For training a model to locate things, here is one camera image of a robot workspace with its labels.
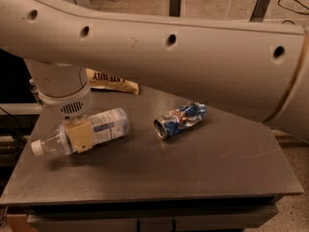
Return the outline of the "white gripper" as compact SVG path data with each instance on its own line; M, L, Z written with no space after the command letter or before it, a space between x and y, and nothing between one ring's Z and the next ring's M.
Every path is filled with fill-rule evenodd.
M73 118L63 122L72 148L77 153L92 149L92 125L87 116L82 116L93 103L86 69L30 59L25 59L25 64L44 106L59 119Z

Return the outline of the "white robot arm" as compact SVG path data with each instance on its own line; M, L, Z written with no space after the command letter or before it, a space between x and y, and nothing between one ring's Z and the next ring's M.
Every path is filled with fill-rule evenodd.
M0 0L0 19L0 47L25 60L54 109L89 97L92 68L309 139L301 26L104 13L80 0Z

